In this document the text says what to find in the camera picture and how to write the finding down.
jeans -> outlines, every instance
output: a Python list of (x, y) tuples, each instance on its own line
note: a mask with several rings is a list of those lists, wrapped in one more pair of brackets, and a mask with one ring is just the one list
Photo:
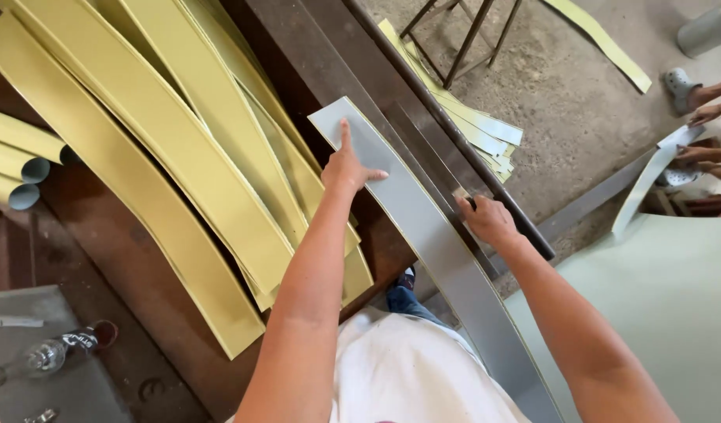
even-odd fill
[(400, 313), (403, 315), (413, 315), (415, 317), (424, 318), (440, 326), (450, 328), (428, 309), (423, 307), (415, 294), (406, 287), (396, 286), (387, 291), (387, 307), (391, 313)]

white fabric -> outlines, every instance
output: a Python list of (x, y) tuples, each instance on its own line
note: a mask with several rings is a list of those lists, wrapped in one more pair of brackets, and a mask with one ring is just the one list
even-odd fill
[(331, 423), (529, 423), (456, 332), (365, 309), (339, 329)]

rolled metal tube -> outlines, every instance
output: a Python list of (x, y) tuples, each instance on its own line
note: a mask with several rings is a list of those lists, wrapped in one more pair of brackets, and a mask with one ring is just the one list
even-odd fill
[(486, 163), (478, 156), (478, 153), (470, 146), (465, 136), (463, 136), (462, 132), (454, 125), (441, 104), (433, 98), (423, 82), (412, 72), (404, 59), (397, 54), (392, 43), (384, 37), (382, 30), (376, 26), (371, 16), (366, 13), (365, 8), (358, 0), (342, 0), (342, 2), (345, 3), (360, 26), (362, 26), (366, 30), (366, 33), (373, 39), (376, 46), (384, 53), (395, 70), (400, 72), (400, 76), (407, 82), (413, 93), (421, 100), (423, 106), (431, 113), (431, 116), (438, 122), (444, 132), (446, 132), (447, 136), (454, 143), (454, 146), (457, 147), (460, 153), (467, 159), (470, 166), (476, 170), (478, 176), (494, 194), (494, 199), (504, 203), (506, 209), (509, 210), (514, 217), (517, 229), (530, 240), (530, 243), (533, 244), (544, 259), (550, 260), (554, 258), (556, 253), (553, 251), (552, 246), (546, 241), (543, 235), (541, 235), (522, 209), (520, 209), (512, 196), (509, 195), (501, 182), (499, 182), (496, 175), (494, 175), (491, 169), (486, 166)]

concrete floor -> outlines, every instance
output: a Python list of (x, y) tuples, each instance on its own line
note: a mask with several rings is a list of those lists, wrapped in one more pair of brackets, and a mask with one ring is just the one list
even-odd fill
[[(465, 0), (476, 11), (478, 0)], [(364, 0), (379, 22), (399, 32), (425, 0)], [(660, 74), (679, 66), (705, 85), (721, 80), (721, 47), (697, 60), (676, 46), (679, 27), (721, 0), (575, 0), (642, 67), (653, 86), (642, 95), (587, 38), (540, 0), (524, 0), (492, 69), (480, 65), (454, 82), (466, 105), (525, 130), (512, 155), (506, 188), (538, 223), (600, 183), (685, 123), (675, 114)], [(496, 0), (483, 27), (495, 43), (514, 0)], [(415, 30), (427, 51), (449, 69), (470, 22), (460, 7)], [(468, 58), (487, 50), (479, 37)], [(706, 135), (721, 133), (721, 120)], [(599, 208), (553, 246), (557, 261), (587, 246), (611, 226), (621, 200)], [(425, 277), (422, 299), (436, 293)], [(497, 282), (504, 297), (511, 277)]]

sandal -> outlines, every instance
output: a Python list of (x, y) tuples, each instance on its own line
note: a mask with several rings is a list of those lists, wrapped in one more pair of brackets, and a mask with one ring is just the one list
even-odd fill
[(683, 116), (694, 111), (687, 104), (687, 97), (693, 88), (702, 87), (701, 83), (692, 82), (682, 68), (674, 68), (663, 74), (663, 81), (674, 95), (674, 108), (679, 114)]

